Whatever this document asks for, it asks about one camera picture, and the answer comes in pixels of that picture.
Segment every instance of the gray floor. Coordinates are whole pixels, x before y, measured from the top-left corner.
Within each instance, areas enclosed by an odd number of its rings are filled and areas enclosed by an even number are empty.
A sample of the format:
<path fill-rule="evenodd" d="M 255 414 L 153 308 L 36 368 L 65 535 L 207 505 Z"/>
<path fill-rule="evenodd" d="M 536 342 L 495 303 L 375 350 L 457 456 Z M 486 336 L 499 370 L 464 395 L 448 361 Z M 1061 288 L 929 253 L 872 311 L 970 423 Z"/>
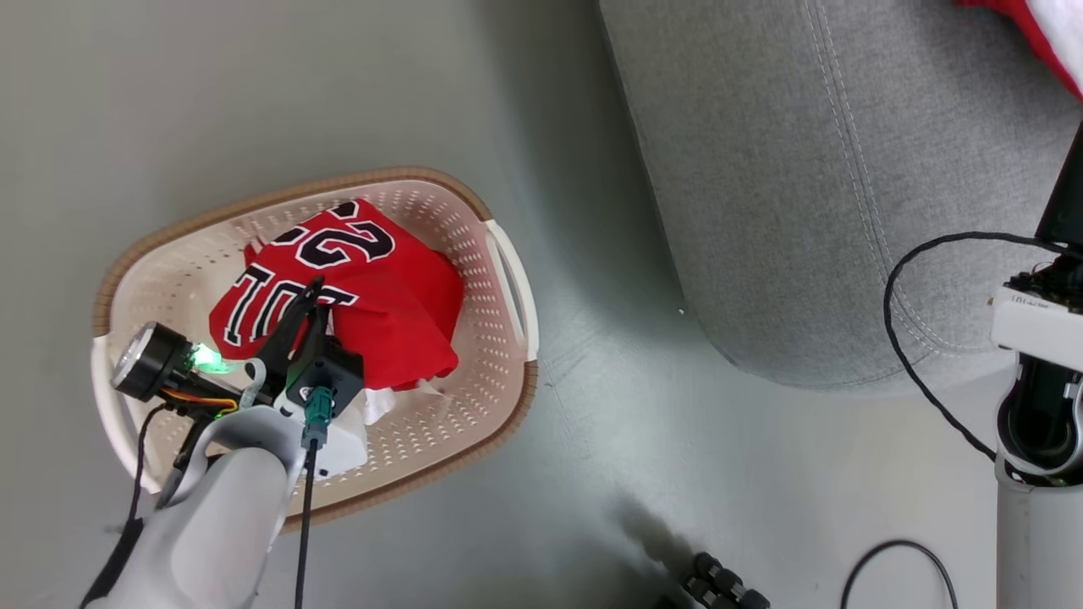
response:
<path fill-rule="evenodd" d="M 0 57 L 0 606 L 74 606 L 123 518 L 88 370 L 109 261 L 230 199 L 400 164 L 466 181 L 517 243 L 544 386 L 492 457 L 314 530 L 308 607 L 645 609 L 707 548 L 775 606 L 826 608 L 899 535 L 992 606 L 994 482 L 930 407 L 743 375 L 681 314 L 590 2 L 15 0 Z M 947 400 L 989 438 L 1005 381 Z M 291 606 L 296 544 L 257 607 Z M 945 606 L 905 553 L 852 604 Z"/>

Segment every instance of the orange wire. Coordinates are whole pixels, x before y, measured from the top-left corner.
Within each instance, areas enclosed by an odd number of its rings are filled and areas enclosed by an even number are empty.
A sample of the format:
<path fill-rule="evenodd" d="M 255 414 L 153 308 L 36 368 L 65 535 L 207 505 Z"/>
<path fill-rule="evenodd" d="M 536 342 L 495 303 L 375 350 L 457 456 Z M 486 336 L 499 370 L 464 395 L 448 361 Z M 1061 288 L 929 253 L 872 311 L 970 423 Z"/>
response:
<path fill-rule="evenodd" d="M 232 413 L 237 410 L 237 401 L 230 400 L 229 398 L 200 398 L 198 396 L 192 396 L 191 393 L 182 393 L 180 391 L 173 391 L 172 389 L 162 389 L 162 393 L 169 396 L 170 398 L 175 398 L 178 400 L 184 400 L 185 402 L 192 402 L 195 404 L 208 404 L 208 405 L 224 405 L 226 406 L 222 412 Z"/>

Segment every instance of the cable connector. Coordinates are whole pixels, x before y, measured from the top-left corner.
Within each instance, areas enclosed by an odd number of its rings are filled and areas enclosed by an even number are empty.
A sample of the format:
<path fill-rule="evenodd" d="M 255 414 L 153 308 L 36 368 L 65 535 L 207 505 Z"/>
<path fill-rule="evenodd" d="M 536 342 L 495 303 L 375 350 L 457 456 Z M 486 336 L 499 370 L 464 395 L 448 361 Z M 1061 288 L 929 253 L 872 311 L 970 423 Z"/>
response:
<path fill-rule="evenodd" d="M 308 449 L 316 441 L 316 449 L 327 443 L 327 429 L 335 413 L 335 393 L 327 387 L 313 387 L 304 399 L 304 431 L 301 446 Z"/>
<path fill-rule="evenodd" d="M 722 608 L 736 605 L 740 609 L 770 609 L 771 602 L 759 592 L 744 586 L 733 571 L 722 567 L 717 558 L 700 553 L 693 561 L 694 572 L 681 582 L 681 587 L 704 607 Z"/>

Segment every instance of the white label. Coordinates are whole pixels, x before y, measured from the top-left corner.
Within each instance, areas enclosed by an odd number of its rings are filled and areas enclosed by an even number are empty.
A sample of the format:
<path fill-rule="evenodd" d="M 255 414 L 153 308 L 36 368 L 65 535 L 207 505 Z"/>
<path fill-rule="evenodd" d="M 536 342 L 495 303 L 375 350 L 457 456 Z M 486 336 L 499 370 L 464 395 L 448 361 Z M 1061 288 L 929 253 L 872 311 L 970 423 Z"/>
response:
<path fill-rule="evenodd" d="M 1012 289 L 1009 287 L 1002 287 L 996 293 L 996 298 L 993 299 L 993 304 L 1000 304 L 1002 302 L 1018 302 L 1020 304 L 1027 304 L 1028 307 L 1038 307 L 1039 309 L 1048 309 L 1051 311 L 1067 311 L 1068 307 L 1064 304 L 1057 304 L 1056 302 L 1049 302 L 1033 296 L 1030 294 L 1023 294 Z"/>

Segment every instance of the plastic laundry basket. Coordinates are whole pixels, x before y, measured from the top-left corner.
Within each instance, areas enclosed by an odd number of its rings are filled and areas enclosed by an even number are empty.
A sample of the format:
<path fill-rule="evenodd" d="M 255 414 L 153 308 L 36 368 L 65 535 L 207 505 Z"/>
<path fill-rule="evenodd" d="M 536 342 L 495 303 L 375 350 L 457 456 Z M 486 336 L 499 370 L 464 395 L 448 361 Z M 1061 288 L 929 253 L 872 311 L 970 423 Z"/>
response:
<path fill-rule="evenodd" d="M 209 211 L 143 238 L 113 265 L 94 304 L 91 367 L 102 424 L 129 474 L 135 471 L 134 430 L 155 404 L 109 385 L 128 340 L 153 320 L 194 342 L 213 345 L 207 316 L 244 270 L 245 245 L 256 237 L 270 241 L 348 197 L 368 200 L 454 263 L 466 287 L 454 340 L 460 364 L 443 381 L 449 399 L 395 409 L 368 428 L 368 462 L 316 484 L 313 520 L 351 514 L 431 482 L 493 451 L 519 427 L 537 381 L 538 326 L 511 242 L 478 196 L 452 177 L 425 168 L 381 169 Z M 245 383 L 243 376 L 235 380 Z M 160 491 L 188 425 L 168 412 L 152 423 L 147 491 Z M 299 507 L 295 501 L 287 528 L 296 524 Z"/>

